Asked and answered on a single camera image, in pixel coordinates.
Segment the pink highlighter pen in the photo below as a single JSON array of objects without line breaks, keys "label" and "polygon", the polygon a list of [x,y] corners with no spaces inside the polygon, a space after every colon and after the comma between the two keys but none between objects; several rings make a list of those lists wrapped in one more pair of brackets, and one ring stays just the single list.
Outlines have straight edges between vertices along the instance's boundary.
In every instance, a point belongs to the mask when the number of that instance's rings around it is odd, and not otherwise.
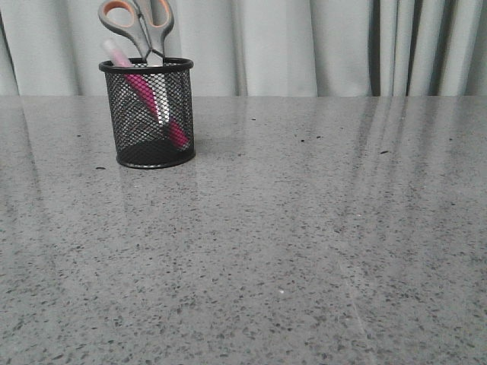
[{"label": "pink highlighter pen", "polygon": [[[133,66],[129,58],[113,39],[104,40],[101,43],[101,46],[109,56],[113,66],[121,68],[130,68]],[[186,149],[189,146],[189,138],[175,119],[170,116],[168,101],[164,98],[160,98],[154,87],[141,75],[125,74],[124,78],[137,96],[147,106],[149,112],[153,115],[158,124],[161,125],[163,135],[166,135],[178,150],[182,151]]]}]

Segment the black mesh pen holder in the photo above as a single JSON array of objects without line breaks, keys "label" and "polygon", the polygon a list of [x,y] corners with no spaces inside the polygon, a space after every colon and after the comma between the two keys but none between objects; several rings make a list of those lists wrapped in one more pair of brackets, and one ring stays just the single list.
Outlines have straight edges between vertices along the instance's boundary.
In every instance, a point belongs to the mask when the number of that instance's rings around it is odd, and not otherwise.
[{"label": "black mesh pen holder", "polygon": [[180,165],[196,155],[190,70],[193,61],[168,58],[162,66],[130,59],[130,68],[101,62],[116,160],[135,169]]}]

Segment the grey orange scissors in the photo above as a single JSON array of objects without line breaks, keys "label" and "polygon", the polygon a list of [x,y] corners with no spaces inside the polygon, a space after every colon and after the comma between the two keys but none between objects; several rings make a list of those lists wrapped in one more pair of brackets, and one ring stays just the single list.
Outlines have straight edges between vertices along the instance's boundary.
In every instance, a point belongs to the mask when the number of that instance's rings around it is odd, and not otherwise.
[{"label": "grey orange scissors", "polygon": [[[105,1],[98,9],[100,22],[112,32],[129,39],[148,67],[164,64],[164,40],[174,25],[173,12],[167,1],[157,1],[164,12],[164,21],[157,24],[150,1]],[[129,22],[121,24],[109,16],[115,9],[127,11]]]}]

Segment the light grey curtain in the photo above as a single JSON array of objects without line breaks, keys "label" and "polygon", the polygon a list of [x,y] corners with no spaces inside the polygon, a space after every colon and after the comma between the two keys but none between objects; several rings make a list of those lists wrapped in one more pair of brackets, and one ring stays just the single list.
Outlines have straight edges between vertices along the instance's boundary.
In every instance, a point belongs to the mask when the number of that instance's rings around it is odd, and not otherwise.
[{"label": "light grey curtain", "polygon": [[[486,93],[484,1],[174,1],[197,96]],[[3,1],[2,95],[101,95],[97,1]]]}]

